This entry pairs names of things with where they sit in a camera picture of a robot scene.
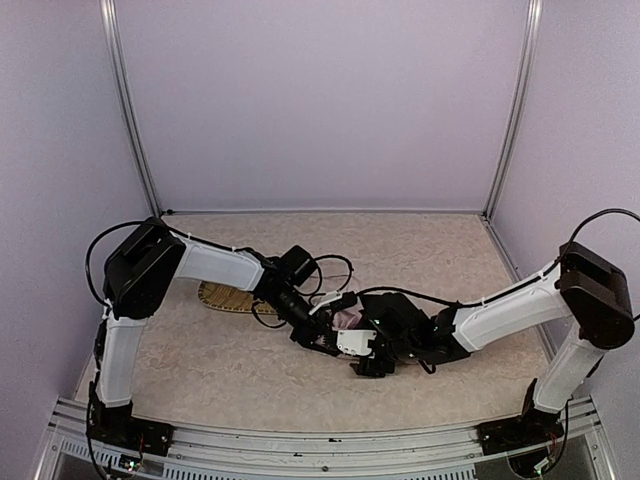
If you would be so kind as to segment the pink and black umbrella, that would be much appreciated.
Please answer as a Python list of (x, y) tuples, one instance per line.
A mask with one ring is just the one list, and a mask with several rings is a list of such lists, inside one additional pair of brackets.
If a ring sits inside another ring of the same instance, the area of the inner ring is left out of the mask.
[(343, 310), (324, 308), (321, 312), (331, 323), (330, 332), (321, 333), (314, 344), (330, 351), (339, 351), (342, 341), (339, 339), (338, 332), (343, 330), (353, 330), (359, 325), (361, 320), (360, 308), (358, 306)]

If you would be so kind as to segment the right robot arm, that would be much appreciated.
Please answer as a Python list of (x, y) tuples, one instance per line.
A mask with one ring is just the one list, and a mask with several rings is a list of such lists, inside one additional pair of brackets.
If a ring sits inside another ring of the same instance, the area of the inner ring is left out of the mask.
[(498, 429), (548, 432), (580, 384), (607, 351), (631, 340), (638, 315), (632, 311), (624, 272), (577, 242), (560, 246), (541, 270), (489, 297), (472, 303), (447, 302), (427, 316), (413, 304), (416, 293), (396, 287), (335, 291), (312, 310), (336, 313), (361, 306), (357, 327), (341, 330), (336, 346), (357, 358), (354, 370), (378, 375), (410, 358), (427, 373), (470, 357), (484, 347), (528, 328), (560, 319), (571, 329), (544, 373), (529, 385), (521, 413)]

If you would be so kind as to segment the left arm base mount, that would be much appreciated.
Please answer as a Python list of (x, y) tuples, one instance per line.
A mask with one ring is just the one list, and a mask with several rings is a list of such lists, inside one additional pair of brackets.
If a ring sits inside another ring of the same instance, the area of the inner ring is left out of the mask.
[(107, 445), (166, 457), (173, 439), (174, 427), (168, 423), (128, 417), (111, 419), (108, 422), (92, 420), (88, 434), (92, 440)]

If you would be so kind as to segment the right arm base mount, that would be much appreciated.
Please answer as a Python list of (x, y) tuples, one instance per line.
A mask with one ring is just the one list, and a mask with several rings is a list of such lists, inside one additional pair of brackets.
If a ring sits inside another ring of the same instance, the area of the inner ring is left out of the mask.
[(476, 431), (484, 455), (518, 450), (564, 435), (558, 420), (526, 421), (516, 417), (481, 423)]

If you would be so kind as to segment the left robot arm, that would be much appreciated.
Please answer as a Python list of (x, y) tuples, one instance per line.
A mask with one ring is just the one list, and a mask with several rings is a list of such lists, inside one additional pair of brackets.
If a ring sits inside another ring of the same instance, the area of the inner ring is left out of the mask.
[(312, 257), (295, 246), (281, 257), (251, 247), (231, 247), (181, 232), (159, 217), (130, 221), (132, 233), (104, 265), (104, 339), (97, 354), (95, 395), (106, 410), (129, 410), (135, 359), (146, 322), (178, 278), (213, 282), (248, 292), (272, 307), (291, 326), (300, 346), (339, 355), (331, 316), (297, 291), (315, 269)]

